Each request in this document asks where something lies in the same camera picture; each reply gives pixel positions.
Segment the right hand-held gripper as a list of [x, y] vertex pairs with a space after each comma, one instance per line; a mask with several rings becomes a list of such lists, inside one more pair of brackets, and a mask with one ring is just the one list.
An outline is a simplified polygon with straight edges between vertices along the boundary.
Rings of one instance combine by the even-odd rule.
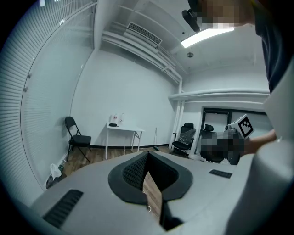
[[254, 132], [254, 128], [252, 127], [247, 114], [244, 114], [231, 124], [226, 125], [225, 132], [238, 132], [243, 139], [247, 139]]

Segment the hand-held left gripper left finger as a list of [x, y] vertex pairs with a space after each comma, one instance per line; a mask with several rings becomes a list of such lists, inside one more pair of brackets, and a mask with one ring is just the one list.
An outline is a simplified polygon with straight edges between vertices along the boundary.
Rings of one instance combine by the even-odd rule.
[[165, 230], [145, 205], [124, 202], [108, 184], [108, 175], [116, 166], [139, 153], [131, 153], [89, 164], [47, 189], [31, 209], [43, 217], [69, 190], [83, 193], [64, 224], [70, 235], [162, 235]]

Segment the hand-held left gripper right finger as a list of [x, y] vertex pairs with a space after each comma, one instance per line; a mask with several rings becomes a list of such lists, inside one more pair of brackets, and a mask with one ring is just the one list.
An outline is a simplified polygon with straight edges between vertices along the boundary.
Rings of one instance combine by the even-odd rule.
[[209, 163], [157, 152], [189, 170], [192, 183], [184, 196], [167, 202], [180, 222], [171, 232], [224, 232], [240, 195], [239, 165]]

